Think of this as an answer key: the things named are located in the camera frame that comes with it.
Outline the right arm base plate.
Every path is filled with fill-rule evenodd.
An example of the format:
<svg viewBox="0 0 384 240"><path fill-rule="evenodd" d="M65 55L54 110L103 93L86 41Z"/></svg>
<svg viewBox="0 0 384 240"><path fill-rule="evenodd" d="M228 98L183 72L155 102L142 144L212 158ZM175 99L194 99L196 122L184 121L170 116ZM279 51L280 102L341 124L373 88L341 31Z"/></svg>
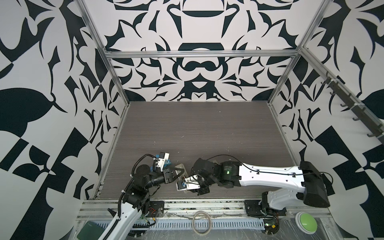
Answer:
<svg viewBox="0 0 384 240"><path fill-rule="evenodd" d="M272 209L266 201L263 200L245 200L245 210L249 217L272 219L279 216L286 216L286 208L282 210Z"/></svg>

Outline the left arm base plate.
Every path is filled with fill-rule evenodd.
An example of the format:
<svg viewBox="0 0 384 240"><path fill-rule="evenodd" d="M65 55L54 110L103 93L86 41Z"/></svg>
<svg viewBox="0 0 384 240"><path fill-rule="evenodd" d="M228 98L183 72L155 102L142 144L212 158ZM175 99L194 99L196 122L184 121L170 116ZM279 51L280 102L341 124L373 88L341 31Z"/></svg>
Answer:
<svg viewBox="0 0 384 240"><path fill-rule="evenodd" d="M147 212L145 214L148 218L157 218L164 214L165 202L164 201L149 201L147 204Z"/></svg>

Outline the white remote control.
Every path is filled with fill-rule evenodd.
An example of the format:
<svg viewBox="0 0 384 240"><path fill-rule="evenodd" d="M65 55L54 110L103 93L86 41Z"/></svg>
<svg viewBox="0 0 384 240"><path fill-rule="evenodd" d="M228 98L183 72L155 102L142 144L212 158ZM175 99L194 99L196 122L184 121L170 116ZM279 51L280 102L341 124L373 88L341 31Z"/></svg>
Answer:
<svg viewBox="0 0 384 240"><path fill-rule="evenodd" d="M184 164L176 165L175 168L178 181L184 180L189 176Z"/></svg>

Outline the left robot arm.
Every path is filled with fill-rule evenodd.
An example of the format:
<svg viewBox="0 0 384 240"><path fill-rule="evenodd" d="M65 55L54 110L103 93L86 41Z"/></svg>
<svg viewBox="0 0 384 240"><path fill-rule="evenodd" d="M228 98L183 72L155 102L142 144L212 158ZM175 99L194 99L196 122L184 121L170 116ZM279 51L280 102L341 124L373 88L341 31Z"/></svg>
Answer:
<svg viewBox="0 0 384 240"><path fill-rule="evenodd" d="M131 172L132 178L119 197L117 212L99 237L100 240L126 239L137 220L149 211L152 196L149 189L170 184L185 173L184 168L165 166L168 159L168 153L160 153L158 157L145 154L136 161Z"/></svg>

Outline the green push button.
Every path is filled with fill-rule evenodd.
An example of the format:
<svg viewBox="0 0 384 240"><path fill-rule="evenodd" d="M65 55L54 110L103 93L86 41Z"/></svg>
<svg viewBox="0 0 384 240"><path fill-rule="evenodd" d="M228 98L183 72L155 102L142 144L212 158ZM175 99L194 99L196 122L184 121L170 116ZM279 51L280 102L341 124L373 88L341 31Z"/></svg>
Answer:
<svg viewBox="0 0 384 240"><path fill-rule="evenodd" d="M305 212L299 212L295 215L295 222L298 228L305 234L313 235L318 229L316 219Z"/></svg>

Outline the black wall hook rail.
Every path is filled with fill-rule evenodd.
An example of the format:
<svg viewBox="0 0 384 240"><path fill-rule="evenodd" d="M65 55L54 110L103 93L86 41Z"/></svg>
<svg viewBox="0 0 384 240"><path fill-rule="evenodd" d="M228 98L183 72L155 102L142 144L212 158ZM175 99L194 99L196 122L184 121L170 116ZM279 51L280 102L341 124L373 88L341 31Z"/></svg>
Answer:
<svg viewBox="0 0 384 240"><path fill-rule="evenodd" d="M382 145L384 144L384 123L341 80L326 71L326 79L322 85L331 89L332 99L337 96L342 101L341 108L353 112L355 122L362 122L370 131L367 137L376 138Z"/></svg>

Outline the dark green pad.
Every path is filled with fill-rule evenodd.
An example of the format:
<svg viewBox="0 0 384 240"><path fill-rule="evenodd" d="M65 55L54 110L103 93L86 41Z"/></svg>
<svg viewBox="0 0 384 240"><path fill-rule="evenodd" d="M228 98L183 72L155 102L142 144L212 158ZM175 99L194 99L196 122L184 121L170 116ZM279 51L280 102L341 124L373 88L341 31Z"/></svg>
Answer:
<svg viewBox="0 0 384 240"><path fill-rule="evenodd" d="M78 240L98 240L104 229L94 222L86 222L77 235Z"/></svg>

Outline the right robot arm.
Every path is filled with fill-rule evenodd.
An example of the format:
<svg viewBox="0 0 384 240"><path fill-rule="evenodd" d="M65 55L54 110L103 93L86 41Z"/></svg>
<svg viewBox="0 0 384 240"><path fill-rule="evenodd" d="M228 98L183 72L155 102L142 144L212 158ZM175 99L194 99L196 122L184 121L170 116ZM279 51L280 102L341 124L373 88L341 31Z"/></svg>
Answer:
<svg viewBox="0 0 384 240"><path fill-rule="evenodd" d="M212 185L227 189L274 187L275 191L262 194L259 206L263 215L267 211L282 211L286 207L305 205L329 208L331 205L322 173L306 161L299 166L276 168L253 166L239 161L218 164L198 159L182 185L198 195L209 193Z"/></svg>

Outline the small electronics board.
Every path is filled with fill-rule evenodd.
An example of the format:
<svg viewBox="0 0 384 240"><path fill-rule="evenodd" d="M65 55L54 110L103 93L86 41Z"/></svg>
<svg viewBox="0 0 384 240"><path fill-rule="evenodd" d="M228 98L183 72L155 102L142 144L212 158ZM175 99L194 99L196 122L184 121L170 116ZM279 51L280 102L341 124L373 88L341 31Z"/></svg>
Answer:
<svg viewBox="0 0 384 240"><path fill-rule="evenodd" d="M263 233L266 235L275 235L280 229L279 219L264 219L264 230Z"/></svg>

